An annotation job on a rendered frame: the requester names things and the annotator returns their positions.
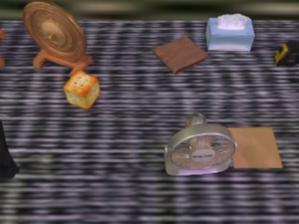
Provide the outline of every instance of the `green background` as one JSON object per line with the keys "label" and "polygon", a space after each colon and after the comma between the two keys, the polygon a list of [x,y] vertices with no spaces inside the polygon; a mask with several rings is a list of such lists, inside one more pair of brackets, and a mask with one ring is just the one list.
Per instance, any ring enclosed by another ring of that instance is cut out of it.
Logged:
{"label": "green background", "polygon": [[[21,19],[29,0],[0,0],[2,20]],[[56,0],[78,20],[206,20],[241,13],[254,20],[299,19],[299,0]]]}

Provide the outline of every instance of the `fan center label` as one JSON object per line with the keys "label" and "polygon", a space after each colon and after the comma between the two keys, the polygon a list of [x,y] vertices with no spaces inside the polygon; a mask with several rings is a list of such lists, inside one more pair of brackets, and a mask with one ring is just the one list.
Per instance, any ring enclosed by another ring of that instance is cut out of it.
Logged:
{"label": "fan center label", "polygon": [[196,150],[192,155],[191,159],[194,162],[208,162],[215,156],[215,151],[209,148]]}

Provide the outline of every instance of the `brown envelope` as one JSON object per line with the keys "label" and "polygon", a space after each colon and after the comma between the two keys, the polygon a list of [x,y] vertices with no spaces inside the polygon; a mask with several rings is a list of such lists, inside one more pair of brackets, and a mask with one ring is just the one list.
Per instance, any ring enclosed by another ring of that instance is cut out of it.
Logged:
{"label": "brown envelope", "polygon": [[182,37],[153,50],[174,74],[178,74],[207,58],[207,53],[192,42],[188,37]]}
{"label": "brown envelope", "polygon": [[238,144],[234,168],[282,168],[273,129],[270,127],[229,128]]}

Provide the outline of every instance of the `orange wooden stand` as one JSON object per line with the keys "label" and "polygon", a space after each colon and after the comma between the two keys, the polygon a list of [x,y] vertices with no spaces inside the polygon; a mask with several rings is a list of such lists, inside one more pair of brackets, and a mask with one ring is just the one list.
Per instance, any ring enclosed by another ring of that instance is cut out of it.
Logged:
{"label": "orange wooden stand", "polygon": [[46,60],[71,68],[71,75],[75,74],[77,71],[84,70],[88,65],[90,65],[93,62],[92,58],[89,55],[84,55],[76,61],[68,61],[66,59],[52,56],[45,50],[41,50],[38,53],[38,55],[33,59],[33,67],[35,69],[41,69],[43,67],[43,63]]}
{"label": "orange wooden stand", "polygon": [[[5,33],[3,32],[2,29],[0,29],[0,40],[4,40],[4,39],[5,39]],[[0,56],[0,67],[1,68],[5,67],[5,61],[1,56]]]}

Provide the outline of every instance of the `table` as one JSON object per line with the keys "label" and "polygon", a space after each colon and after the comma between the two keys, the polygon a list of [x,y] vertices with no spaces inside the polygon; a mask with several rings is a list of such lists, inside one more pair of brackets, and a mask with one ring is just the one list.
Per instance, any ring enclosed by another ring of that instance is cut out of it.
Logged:
{"label": "table", "polygon": [[[299,220],[298,66],[274,66],[299,21],[255,21],[250,53],[210,52],[173,75],[151,50],[203,21],[82,21],[102,95],[89,111],[67,104],[69,69],[46,63],[22,21],[3,21],[0,118],[21,173],[0,184],[2,224],[286,224]],[[274,128],[280,171],[172,177],[163,149],[187,115],[227,127]]]}

